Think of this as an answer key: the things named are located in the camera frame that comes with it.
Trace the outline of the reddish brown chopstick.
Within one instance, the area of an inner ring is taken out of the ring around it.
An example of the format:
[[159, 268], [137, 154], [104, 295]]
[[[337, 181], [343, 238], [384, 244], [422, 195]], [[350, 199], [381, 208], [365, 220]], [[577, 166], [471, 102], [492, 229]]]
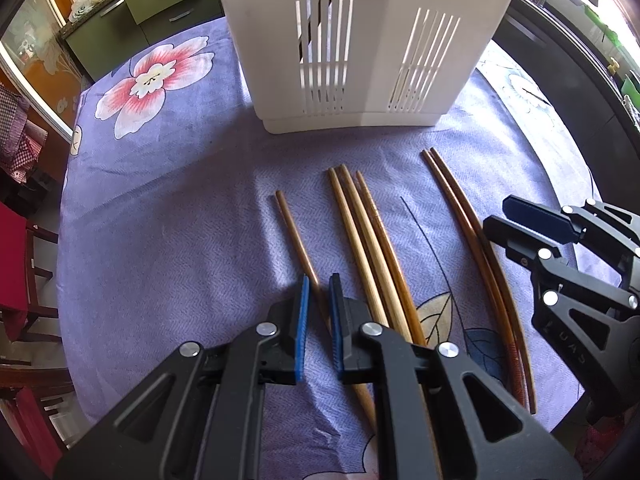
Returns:
[[405, 319], [405, 323], [408, 325], [408, 330], [411, 335], [412, 342], [414, 344], [420, 344], [425, 346], [426, 339], [420, 324], [418, 314], [416, 313], [416, 306], [411, 298], [410, 290], [405, 279], [404, 272], [402, 272], [399, 260], [397, 258], [393, 244], [390, 241], [390, 237], [387, 234], [384, 223], [378, 206], [372, 197], [366, 180], [360, 171], [356, 172], [356, 178], [360, 187], [360, 196], [363, 200], [364, 208], [368, 213], [369, 219], [372, 223], [376, 237], [378, 238], [378, 244], [381, 245], [381, 250], [385, 258], [386, 266], [390, 271], [396, 295], [398, 296], [399, 304], [401, 305], [402, 316]]

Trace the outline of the glass sliding door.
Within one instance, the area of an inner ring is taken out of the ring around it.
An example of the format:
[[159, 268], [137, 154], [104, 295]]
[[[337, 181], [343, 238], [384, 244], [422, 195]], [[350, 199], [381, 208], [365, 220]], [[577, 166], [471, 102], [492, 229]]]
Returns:
[[92, 79], [63, 39], [73, 0], [9, 0], [1, 22], [1, 71], [44, 125], [70, 143]]

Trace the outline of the purple floral tablecloth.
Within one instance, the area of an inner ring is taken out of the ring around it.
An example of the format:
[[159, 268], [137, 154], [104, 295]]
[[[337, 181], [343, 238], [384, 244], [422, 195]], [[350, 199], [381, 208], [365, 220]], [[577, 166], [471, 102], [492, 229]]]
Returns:
[[274, 136], [257, 118], [224, 18], [135, 55], [80, 98], [58, 250], [65, 355], [93, 428], [64, 479], [218, 479], [232, 432], [210, 429], [229, 344], [290, 304], [300, 269], [274, 194], [314, 268], [362, 296], [326, 170], [364, 174], [416, 305], [498, 380], [506, 355], [480, 274], [420, 153], [434, 145], [479, 214], [602, 188], [550, 92], [491, 44], [434, 128]]

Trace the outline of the red chair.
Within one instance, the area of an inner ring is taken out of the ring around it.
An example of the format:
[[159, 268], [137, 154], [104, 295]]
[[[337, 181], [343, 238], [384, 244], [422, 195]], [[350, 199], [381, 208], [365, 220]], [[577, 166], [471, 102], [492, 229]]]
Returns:
[[[1, 324], [12, 342], [55, 342], [59, 336], [32, 333], [38, 318], [56, 318], [58, 310], [40, 304], [36, 278], [52, 278], [34, 263], [34, 239], [55, 244], [58, 236], [29, 222], [7, 206], [1, 207]], [[1, 399], [9, 404], [17, 437], [29, 457], [47, 477], [67, 445], [54, 428], [47, 408], [74, 391], [70, 373], [58, 368], [1, 367]]]

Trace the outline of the light bamboo chopstick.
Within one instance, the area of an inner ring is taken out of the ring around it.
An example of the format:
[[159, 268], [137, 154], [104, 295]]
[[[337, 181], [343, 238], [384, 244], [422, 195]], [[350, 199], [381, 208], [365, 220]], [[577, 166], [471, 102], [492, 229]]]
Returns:
[[386, 262], [383, 249], [376, 236], [372, 220], [367, 212], [362, 198], [362, 193], [356, 188], [354, 179], [350, 175], [345, 165], [338, 167], [338, 171], [346, 185], [349, 199], [355, 208], [355, 214], [363, 236], [364, 244], [367, 246], [368, 255], [371, 260], [372, 269], [378, 294], [382, 297], [385, 309], [386, 320], [390, 322], [390, 327], [400, 333], [406, 341], [411, 342], [412, 337], [409, 330], [404, 310], [402, 310], [400, 298], [396, 285], [390, 273], [390, 268]]

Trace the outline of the white plastic utensil holder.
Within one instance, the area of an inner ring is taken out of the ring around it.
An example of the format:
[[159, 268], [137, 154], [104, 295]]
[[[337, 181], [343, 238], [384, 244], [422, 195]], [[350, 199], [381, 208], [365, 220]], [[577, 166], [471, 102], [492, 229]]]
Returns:
[[511, 0], [221, 0], [271, 133], [432, 126]]

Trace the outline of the purple checked apron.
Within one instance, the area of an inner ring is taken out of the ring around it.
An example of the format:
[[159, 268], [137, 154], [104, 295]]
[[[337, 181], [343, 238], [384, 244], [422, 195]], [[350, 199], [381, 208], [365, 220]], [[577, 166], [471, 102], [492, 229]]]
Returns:
[[28, 119], [29, 104], [19, 94], [1, 86], [1, 169], [14, 181], [25, 184], [48, 133]]

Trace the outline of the green lower cabinets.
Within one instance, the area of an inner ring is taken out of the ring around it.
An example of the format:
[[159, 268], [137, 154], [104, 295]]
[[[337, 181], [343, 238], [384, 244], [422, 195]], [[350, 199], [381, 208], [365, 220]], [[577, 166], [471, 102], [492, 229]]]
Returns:
[[145, 48], [223, 15], [220, 0], [104, 0], [60, 38], [97, 81]]

